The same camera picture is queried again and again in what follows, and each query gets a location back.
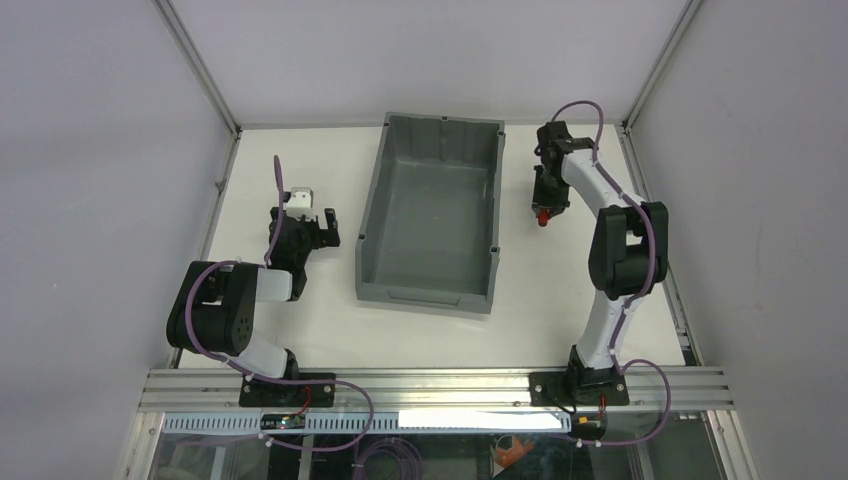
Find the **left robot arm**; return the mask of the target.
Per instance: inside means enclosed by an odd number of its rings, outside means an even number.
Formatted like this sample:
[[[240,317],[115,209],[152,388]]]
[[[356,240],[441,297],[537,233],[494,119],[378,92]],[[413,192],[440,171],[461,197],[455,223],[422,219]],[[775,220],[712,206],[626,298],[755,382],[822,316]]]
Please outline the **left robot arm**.
[[[261,264],[238,260],[194,261],[187,268],[166,325],[168,343],[218,360],[249,378],[299,382],[295,354],[260,336],[254,327],[259,303],[296,302],[307,284],[310,254],[337,248],[336,211],[318,217],[270,210],[269,257]]]

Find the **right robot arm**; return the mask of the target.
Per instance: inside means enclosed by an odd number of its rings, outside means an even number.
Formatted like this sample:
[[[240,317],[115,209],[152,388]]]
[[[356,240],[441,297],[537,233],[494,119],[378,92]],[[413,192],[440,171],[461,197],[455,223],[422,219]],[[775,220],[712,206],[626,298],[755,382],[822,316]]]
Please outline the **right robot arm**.
[[[564,382],[574,389],[613,386],[623,375],[618,350],[636,308],[668,271],[668,208],[620,185],[595,140],[574,137],[563,121],[537,131],[532,211],[545,227],[577,193],[595,218],[588,272],[596,296],[573,346]]]

